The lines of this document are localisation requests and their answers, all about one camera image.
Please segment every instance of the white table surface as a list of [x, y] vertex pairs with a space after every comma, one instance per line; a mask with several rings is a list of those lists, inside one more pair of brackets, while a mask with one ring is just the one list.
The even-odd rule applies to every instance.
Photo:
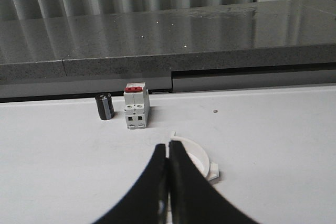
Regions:
[[0, 223], [91, 223], [171, 131], [219, 164], [215, 188], [261, 223], [336, 223], [336, 86], [150, 96], [128, 130], [123, 97], [0, 104]]

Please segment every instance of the red circuit breaker toggle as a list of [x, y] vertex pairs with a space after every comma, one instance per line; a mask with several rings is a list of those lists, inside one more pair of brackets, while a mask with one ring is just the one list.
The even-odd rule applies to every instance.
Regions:
[[125, 88], [124, 91], [126, 93], [141, 92], [142, 91], [142, 87], [128, 87], [128, 88]]

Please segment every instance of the black cylinder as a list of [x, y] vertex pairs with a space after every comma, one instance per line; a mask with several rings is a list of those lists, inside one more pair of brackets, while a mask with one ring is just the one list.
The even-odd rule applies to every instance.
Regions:
[[114, 109], [110, 93], [97, 95], [96, 103], [100, 119], [109, 120], [114, 117]]

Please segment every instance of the circuit breaker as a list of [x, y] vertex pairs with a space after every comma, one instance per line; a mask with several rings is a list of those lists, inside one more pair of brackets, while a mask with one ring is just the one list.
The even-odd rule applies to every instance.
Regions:
[[127, 128], [146, 128], [150, 109], [146, 83], [128, 83], [124, 90], [124, 99]]

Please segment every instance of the granite countertop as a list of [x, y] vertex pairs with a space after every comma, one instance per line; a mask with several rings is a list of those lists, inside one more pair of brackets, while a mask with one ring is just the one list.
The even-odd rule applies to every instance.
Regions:
[[0, 22], [0, 81], [336, 62], [336, 1]]

